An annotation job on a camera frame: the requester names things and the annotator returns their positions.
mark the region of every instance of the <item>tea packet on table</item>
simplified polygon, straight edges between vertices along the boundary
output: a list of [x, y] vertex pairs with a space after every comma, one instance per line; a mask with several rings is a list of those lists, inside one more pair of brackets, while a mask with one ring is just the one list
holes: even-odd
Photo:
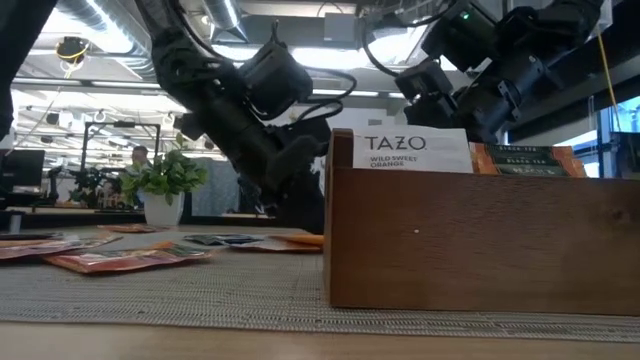
[[169, 229], [167, 227], [151, 226], [147, 224], [98, 225], [98, 228], [125, 234], [146, 234]]
[[47, 256], [44, 259], [82, 274], [129, 271], [149, 266], [170, 265], [186, 260], [206, 259], [213, 256], [211, 250], [162, 242], [144, 249], [91, 251]]
[[60, 238], [43, 240], [0, 241], [0, 260], [29, 255], [53, 254], [69, 250], [88, 249], [122, 239], [109, 233], [80, 237], [64, 235]]
[[243, 235], [243, 234], [197, 234], [187, 235], [182, 238], [199, 245], [207, 246], [224, 246], [224, 245], [240, 245], [254, 241], [262, 240], [262, 236]]
[[324, 245], [323, 235], [292, 234], [292, 235], [269, 235], [269, 237], [276, 240], [290, 241], [298, 244], [307, 244], [307, 245], [315, 245], [315, 246]]
[[322, 247], [319, 245], [309, 245], [286, 240], [278, 240], [266, 237], [264, 240], [255, 241], [248, 244], [229, 244], [229, 247], [238, 250], [256, 252], [288, 252], [288, 253], [320, 253]]

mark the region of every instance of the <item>tazo logo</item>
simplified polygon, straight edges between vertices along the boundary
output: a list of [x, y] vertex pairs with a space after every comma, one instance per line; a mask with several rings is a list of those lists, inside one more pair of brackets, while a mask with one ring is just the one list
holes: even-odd
[[422, 136], [365, 136], [369, 150], [425, 150], [427, 141]]

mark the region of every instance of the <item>white pot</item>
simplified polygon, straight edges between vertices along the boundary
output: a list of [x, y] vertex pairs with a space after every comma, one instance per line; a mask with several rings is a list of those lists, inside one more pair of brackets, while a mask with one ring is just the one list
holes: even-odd
[[180, 223], [182, 216], [182, 205], [184, 202], [184, 193], [173, 195], [173, 204], [167, 204], [164, 195], [153, 195], [145, 193], [144, 201], [144, 217], [147, 224], [156, 226], [176, 226]]

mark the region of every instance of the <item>green leaves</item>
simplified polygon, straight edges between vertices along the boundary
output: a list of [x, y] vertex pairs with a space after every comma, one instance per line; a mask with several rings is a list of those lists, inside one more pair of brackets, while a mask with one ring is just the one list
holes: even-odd
[[[176, 137], [178, 144], [184, 139]], [[180, 150], [169, 151], [158, 156], [153, 165], [134, 164], [133, 172], [122, 174], [122, 192], [125, 200], [132, 204], [138, 191], [164, 195], [168, 205], [173, 204], [173, 195], [190, 192], [207, 181], [207, 171], [199, 168], [193, 160]]]

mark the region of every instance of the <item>yellow cable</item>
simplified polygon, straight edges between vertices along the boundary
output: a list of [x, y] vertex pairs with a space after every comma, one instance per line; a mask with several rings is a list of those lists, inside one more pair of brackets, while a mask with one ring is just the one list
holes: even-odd
[[82, 55], [84, 55], [84, 53], [87, 52], [87, 50], [89, 49], [89, 44], [87, 44], [87, 46], [84, 47], [84, 49], [80, 50], [79, 52], [73, 54], [73, 55], [60, 55], [58, 53], [58, 47], [60, 47], [60, 43], [58, 43], [58, 45], [56, 45], [56, 55], [58, 55], [58, 57], [60, 59], [73, 59], [73, 58], [77, 58], [80, 57]]
[[[602, 56], [602, 64], [604, 65], [604, 75], [607, 79], [607, 87], [609, 88], [609, 97], [611, 98], [611, 103], [613, 104], [613, 111], [616, 115], [616, 125], [618, 125], [618, 131], [622, 132], [622, 126], [620, 126], [620, 112], [618, 111], [618, 101], [616, 101], [616, 94], [613, 91], [613, 84], [611, 82], [611, 73], [609, 73], [609, 61], [607, 60], [607, 52], [604, 49], [604, 41], [602, 40], [602, 33], [600, 32], [600, 26], [598, 25], [596, 28], [597, 36], [598, 36], [598, 45], [600, 45], [600, 55]], [[633, 167], [637, 167], [636, 157], [634, 155], [635, 148], [633, 146], [633, 142], [630, 137], [627, 137], [627, 145], [629, 146], [629, 155], [633, 161]]]
[[613, 84], [611, 83], [611, 73], [609, 73], [609, 61], [607, 60], [607, 52], [604, 49], [604, 41], [602, 40], [602, 33], [600, 32], [600, 26], [596, 28], [598, 36], [598, 44], [600, 45], [600, 55], [602, 56], [602, 64], [604, 65], [604, 75], [607, 79], [607, 87], [609, 88], [609, 97], [611, 98], [611, 104], [616, 115], [616, 124], [618, 125], [618, 131], [622, 132], [620, 127], [620, 113], [618, 112], [618, 102], [616, 101], [616, 94], [613, 91]]

